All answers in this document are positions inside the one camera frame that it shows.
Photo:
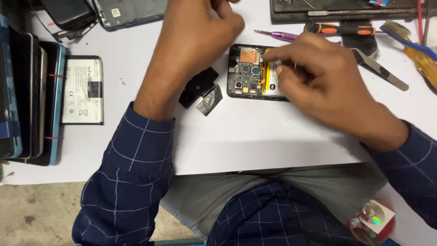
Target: phone screen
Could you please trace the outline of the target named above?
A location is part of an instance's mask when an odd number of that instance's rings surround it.
[[[17,158],[31,158],[39,153],[40,86],[38,38],[11,29],[10,52],[17,97],[23,151]]]

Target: grey trousers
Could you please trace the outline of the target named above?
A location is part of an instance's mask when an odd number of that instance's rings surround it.
[[[176,176],[160,205],[206,240],[233,196],[268,181],[282,181],[313,195],[343,224],[387,184],[373,162]]]

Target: sleeve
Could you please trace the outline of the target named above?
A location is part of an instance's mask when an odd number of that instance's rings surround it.
[[[370,155],[407,204],[437,229],[437,142],[407,124],[410,136],[402,147]]]
[[[76,245],[153,245],[159,202],[174,176],[174,125],[142,117],[129,105],[82,190]]]

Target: black tool tray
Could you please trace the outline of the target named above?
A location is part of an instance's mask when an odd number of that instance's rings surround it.
[[[378,7],[368,0],[270,0],[271,20],[273,23],[302,23],[307,21],[336,22],[340,20],[385,20],[415,19],[417,13],[403,14],[337,14],[327,16],[308,16],[308,11],[345,11],[345,10],[380,10],[380,9],[416,9],[417,0],[389,0],[386,7]],[[428,0],[431,4],[431,16],[437,15],[437,1]],[[427,3],[422,4],[423,16]]]

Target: screwdriver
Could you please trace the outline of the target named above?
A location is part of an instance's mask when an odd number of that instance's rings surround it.
[[[313,23],[308,22],[303,28],[305,32],[323,33],[323,34],[339,34],[339,35],[358,35],[358,36],[373,36],[375,33],[384,33],[377,31],[371,26],[337,26],[330,23]]]
[[[254,31],[261,33],[261,34],[269,35],[275,39],[279,39],[279,40],[287,41],[287,42],[293,42],[295,39],[297,39],[299,37],[299,35],[291,34],[291,33],[287,33],[287,32],[266,32],[266,31],[260,31],[260,30],[254,30]],[[341,42],[333,42],[333,43],[341,46]]]

